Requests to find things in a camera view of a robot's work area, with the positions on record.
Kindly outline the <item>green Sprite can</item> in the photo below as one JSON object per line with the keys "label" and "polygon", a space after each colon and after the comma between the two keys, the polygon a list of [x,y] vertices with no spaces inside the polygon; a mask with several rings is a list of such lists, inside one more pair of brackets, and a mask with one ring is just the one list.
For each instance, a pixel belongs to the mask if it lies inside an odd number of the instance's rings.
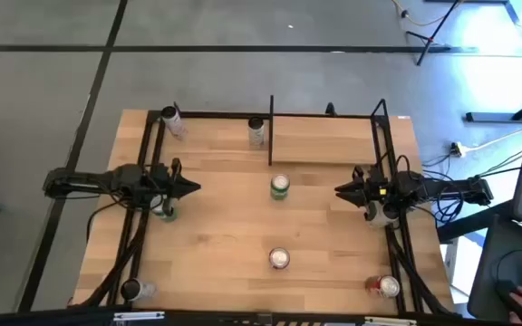
{"label": "green Sprite can", "polygon": [[272,177],[270,194],[274,200],[283,200],[287,197],[290,188],[290,179],[287,175],[278,174]]}
{"label": "green Sprite can", "polygon": [[176,198],[167,198],[165,195],[155,196],[150,201],[151,212],[164,222],[173,222],[177,219]]}

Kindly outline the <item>black desk base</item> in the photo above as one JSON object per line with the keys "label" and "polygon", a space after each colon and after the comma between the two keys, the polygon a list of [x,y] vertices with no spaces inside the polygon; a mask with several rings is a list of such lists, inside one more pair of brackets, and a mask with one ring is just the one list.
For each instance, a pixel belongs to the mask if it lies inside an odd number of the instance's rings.
{"label": "black desk base", "polygon": [[522,109],[512,112],[467,112],[466,122],[471,123],[522,123]]}

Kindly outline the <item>slim silver beverage can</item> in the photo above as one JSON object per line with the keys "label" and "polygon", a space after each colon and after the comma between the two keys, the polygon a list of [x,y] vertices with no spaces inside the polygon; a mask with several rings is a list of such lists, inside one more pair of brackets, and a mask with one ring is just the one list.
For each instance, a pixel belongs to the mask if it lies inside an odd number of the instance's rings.
{"label": "slim silver beverage can", "polygon": [[380,228],[393,224],[400,216],[399,208],[380,201],[369,202],[365,209],[364,218],[371,227]]}
{"label": "slim silver beverage can", "polygon": [[265,123],[259,117],[252,117],[247,122],[248,139],[252,146],[262,146],[265,139]]}
{"label": "slim silver beverage can", "polygon": [[136,278],[126,280],[121,286],[121,296],[125,301],[135,302],[151,298],[156,293],[154,283],[145,283]]}
{"label": "slim silver beverage can", "polygon": [[181,119],[179,109],[176,106],[164,107],[160,112],[160,117],[175,139],[183,140],[185,138],[186,129]]}

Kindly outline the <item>black overhead beam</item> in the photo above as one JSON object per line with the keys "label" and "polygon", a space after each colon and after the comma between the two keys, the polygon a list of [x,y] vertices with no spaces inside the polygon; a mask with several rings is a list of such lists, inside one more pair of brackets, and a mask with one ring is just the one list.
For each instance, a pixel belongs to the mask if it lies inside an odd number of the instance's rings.
{"label": "black overhead beam", "polygon": [[[163,320],[115,322],[116,312],[165,312]],[[417,312],[399,315],[320,314],[287,312],[132,311],[128,306],[0,314],[0,326],[363,326],[366,316],[415,320],[418,326],[522,326],[510,321],[465,319]]]}

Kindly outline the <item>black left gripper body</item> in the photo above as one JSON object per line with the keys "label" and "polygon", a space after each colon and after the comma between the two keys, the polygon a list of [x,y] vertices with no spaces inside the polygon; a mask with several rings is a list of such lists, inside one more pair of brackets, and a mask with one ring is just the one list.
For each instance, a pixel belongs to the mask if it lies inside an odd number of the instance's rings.
{"label": "black left gripper body", "polygon": [[174,158],[170,166],[159,163],[151,168],[151,180],[156,184],[157,194],[150,203],[154,214],[173,214],[178,199],[174,197],[176,181],[182,166],[179,158]]}

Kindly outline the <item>black metal table frame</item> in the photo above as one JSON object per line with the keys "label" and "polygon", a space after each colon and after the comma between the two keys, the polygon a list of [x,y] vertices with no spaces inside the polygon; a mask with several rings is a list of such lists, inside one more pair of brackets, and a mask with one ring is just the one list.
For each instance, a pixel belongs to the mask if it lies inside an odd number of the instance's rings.
{"label": "black metal table frame", "polygon": [[[279,116],[273,165],[268,146],[253,148],[247,115],[186,112],[183,140],[166,136],[160,158],[179,158],[201,189],[179,201],[171,223],[148,219],[138,277],[154,283],[140,309],[210,312],[395,314],[394,301],[364,288],[391,270],[385,233],[338,198],[353,164],[375,160],[368,118]],[[346,156],[349,163],[336,159]],[[273,176],[288,195],[274,200]],[[271,267],[282,247],[290,264]]]}

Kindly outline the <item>black tripod stand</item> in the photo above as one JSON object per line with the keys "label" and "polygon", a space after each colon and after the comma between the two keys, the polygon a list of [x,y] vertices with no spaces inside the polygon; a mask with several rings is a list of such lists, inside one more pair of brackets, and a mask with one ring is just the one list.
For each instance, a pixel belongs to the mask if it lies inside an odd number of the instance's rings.
{"label": "black tripod stand", "polygon": [[423,59],[429,53],[431,46],[435,43],[435,37],[437,36],[439,30],[444,25],[444,23],[446,22],[446,20],[448,19],[448,17],[452,13],[452,11],[458,5],[459,5],[459,0],[454,0],[452,5],[450,6],[449,10],[443,16],[441,16],[439,18],[435,18],[433,21],[428,22],[428,23],[421,23],[421,22],[417,22],[417,21],[413,20],[411,18],[411,16],[410,16],[410,13],[409,13],[408,10],[401,9],[401,18],[402,19],[407,19],[411,24],[414,24],[414,25],[419,26],[419,27],[430,26],[430,25],[433,25],[433,24],[437,24],[438,25],[434,29],[433,33],[430,36],[425,36],[425,35],[422,35],[422,34],[418,34],[418,33],[415,33],[413,31],[410,31],[410,30],[408,30],[406,32],[407,35],[414,36],[414,37],[416,37],[416,38],[418,38],[418,39],[420,39],[421,41],[424,42],[423,50],[421,51],[420,57],[418,58],[418,60],[416,62],[417,66],[421,66]]}

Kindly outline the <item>silver beam bracket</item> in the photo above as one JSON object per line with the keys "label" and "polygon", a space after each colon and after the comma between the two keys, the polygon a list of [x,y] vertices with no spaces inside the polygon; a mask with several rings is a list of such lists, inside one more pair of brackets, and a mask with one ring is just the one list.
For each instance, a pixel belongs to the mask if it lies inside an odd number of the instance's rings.
{"label": "silver beam bracket", "polygon": [[165,312],[116,312],[112,320],[115,322],[154,321],[163,320],[165,316]]}
{"label": "silver beam bracket", "polygon": [[418,326],[415,320],[366,316],[362,326]]}

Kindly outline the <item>red Coca-Cola can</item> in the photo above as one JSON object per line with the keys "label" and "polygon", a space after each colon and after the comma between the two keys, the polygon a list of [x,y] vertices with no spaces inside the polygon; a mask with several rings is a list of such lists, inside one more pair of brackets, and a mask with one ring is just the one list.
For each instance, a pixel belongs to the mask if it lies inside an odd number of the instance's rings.
{"label": "red Coca-Cola can", "polygon": [[290,264],[290,254],[282,247],[272,249],[268,259],[271,267],[277,270],[285,269]]}
{"label": "red Coca-Cola can", "polygon": [[398,280],[391,275],[377,275],[369,277],[365,281],[365,289],[382,298],[393,298],[400,293],[401,286]]}

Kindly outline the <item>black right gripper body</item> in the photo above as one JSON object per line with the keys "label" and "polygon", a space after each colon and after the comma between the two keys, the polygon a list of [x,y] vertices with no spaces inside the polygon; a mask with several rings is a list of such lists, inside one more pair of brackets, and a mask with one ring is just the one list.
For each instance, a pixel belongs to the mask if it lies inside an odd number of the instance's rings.
{"label": "black right gripper body", "polygon": [[367,170],[356,166],[354,180],[358,183],[356,190],[358,207],[366,207],[372,201],[384,202],[394,188],[392,182],[377,166],[369,166]]}

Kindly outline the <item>black shelf divider panel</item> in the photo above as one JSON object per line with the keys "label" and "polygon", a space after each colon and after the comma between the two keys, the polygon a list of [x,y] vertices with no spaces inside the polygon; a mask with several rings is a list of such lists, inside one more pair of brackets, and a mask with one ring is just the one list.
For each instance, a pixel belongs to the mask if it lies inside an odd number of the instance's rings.
{"label": "black shelf divider panel", "polygon": [[274,95],[270,95],[269,104],[269,118],[268,118],[268,166],[273,165],[273,142],[274,142],[274,108],[275,98]]}

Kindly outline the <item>grey desk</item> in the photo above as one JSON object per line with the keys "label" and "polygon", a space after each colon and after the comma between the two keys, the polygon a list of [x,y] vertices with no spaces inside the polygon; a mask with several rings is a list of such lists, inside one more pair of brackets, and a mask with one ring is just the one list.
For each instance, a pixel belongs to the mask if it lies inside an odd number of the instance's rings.
{"label": "grey desk", "polygon": [[478,319],[507,321],[511,286],[522,286],[522,225],[496,220],[487,231],[468,311]]}

